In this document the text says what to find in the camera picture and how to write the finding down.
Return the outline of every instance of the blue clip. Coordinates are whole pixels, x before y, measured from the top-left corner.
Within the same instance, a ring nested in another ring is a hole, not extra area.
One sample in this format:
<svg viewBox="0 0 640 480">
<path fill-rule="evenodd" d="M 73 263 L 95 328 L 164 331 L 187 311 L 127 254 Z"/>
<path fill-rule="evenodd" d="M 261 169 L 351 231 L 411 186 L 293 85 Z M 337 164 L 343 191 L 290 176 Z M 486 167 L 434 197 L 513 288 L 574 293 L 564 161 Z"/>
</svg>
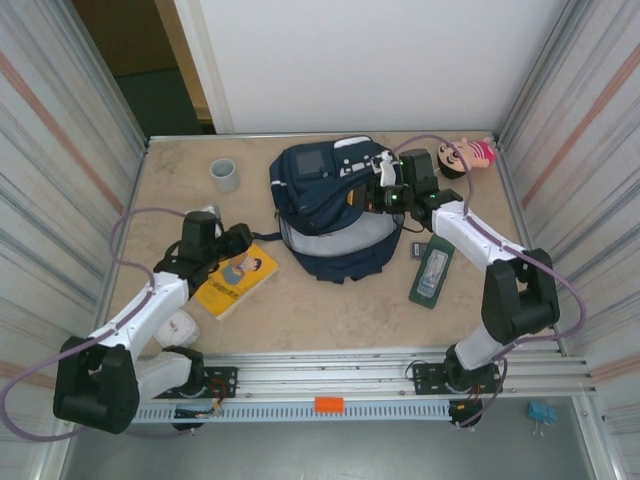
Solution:
<svg viewBox="0 0 640 480">
<path fill-rule="evenodd" d="M 529 402 L 528 415 L 534 420 L 545 425 L 553 425 L 558 421 L 558 414 L 554 408 L 543 405 L 542 403 Z"/>
</svg>

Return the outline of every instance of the doll face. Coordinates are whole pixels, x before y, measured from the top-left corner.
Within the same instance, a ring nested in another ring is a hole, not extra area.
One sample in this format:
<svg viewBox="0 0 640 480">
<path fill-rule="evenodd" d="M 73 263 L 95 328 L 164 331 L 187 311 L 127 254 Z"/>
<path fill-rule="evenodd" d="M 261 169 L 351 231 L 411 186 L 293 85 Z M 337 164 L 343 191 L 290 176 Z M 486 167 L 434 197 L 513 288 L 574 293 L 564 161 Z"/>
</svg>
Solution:
<svg viewBox="0 0 640 480">
<path fill-rule="evenodd" d="M 451 142 L 453 143 L 460 153 L 462 154 L 462 158 L 464 158 L 467 167 L 473 167 L 473 160 L 475 159 L 475 154 L 473 148 L 467 142 Z M 448 147 L 444 143 L 438 147 L 438 158 L 442 163 L 447 165 L 449 168 L 452 168 L 456 172 L 464 172 L 464 167 L 462 166 L 462 162 L 460 162 L 460 157 L 458 154 L 453 151 L 452 148 Z"/>
</svg>

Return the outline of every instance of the pink doll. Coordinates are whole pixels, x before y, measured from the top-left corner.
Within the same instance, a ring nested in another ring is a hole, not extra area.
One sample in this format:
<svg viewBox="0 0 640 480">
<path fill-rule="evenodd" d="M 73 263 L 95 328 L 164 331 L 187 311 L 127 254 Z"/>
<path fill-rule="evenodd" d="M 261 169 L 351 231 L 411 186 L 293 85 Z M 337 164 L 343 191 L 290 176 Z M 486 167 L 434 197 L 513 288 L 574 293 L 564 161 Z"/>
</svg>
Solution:
<svg viewBox="0 0 640 480">
<path fill-rule="evenodd" d="M 461 142 L 451 143 L 460 150 L 467 167 L 472 169 L 487 168 L 495 161 L 496 153 L 491 141 L 491 137 L 485 137 L 480 142 L 469 142 L 463 137 Z M 464 175 L 464 167 L 458 154 L 444 143 L 438 147 L 438 166 L 447 178 L 458 178 Z"/>
</svg>

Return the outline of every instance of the beige tabletop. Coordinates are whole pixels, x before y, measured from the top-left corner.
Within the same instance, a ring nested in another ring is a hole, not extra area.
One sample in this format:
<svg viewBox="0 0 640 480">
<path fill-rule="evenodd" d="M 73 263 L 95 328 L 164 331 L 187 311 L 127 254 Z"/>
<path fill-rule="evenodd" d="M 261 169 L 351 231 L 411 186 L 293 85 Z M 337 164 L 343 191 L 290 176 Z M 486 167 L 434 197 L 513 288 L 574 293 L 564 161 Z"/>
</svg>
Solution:
<svg viewBox="0 0 640 480">
<path fill-rule="evenodd" d="M 394 147 L 410 133 L 371 135 Z M 485 132 L 447 132 L 450 140 L 466 136 L 479 140 Z M 348 135 L 336 135 L 341 138 Z M 226 227 L 247 223 L 261 233 L 277 230 L 269 188 L 268 168 L 280 152 L 298 143 L 324 141 L 332 136 L 275 138 L 217 138 L 152 143 L 145 159 L 135 206 L 168 207 L 182 212 L 218 204 Z M 427 148 L 433 158 L 438 143 L 423 140 L 408 148 Z M 221 194 L 209 175 L 217 158 L 236 161 L 240 188 Z M 510 240 L 518 236 L 495 166 L 474 170 L 476 195 L 471 208 Z M 468 193 L 466 179 L 442 178 L 441 188 Z M 410 219 L 407 226 L 417 228 Z M 153 267 L 166 248 L 179 239 L 181 220 L 166 214 L 141 214 L 133 219 L 124 258 Z M 194 348 L 206 353 L 270 352 L 358 347 L 441 346 L 468 335 L 480 322 L 484 273 L 459 252 L 453 257 L 438 304 L 429 310 L 408 300 L 420 262 L 410 256 L 412 241 L 428 241 L 430 234 L 403 232 L 391 261 L 379 275 L 344 285 L 318 282 L 296 262 L 282 242 L 261 246 L 280 269 L 223 320 L 211 316 L 197 300 L 184 309 L 198 322 L 200 338 Z M 110 314 L 117 313 L 143 286 L 137 271 L 120 269 Z M 159 350 L 154 339 L 146 353 Z"/>
</svg>

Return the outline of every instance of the white wall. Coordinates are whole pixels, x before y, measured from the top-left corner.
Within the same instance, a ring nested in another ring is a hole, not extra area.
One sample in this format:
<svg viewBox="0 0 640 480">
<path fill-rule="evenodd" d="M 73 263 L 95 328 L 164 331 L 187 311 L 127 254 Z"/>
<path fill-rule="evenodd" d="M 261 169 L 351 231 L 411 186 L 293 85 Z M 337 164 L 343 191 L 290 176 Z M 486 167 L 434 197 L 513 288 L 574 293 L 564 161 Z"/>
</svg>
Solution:
<svg viewBox="0 0 640 480">
<path fill-rule="evenodd" d="M 497 128 L 565 0 L 175 0 L 221 133 Z"/>
</svg>

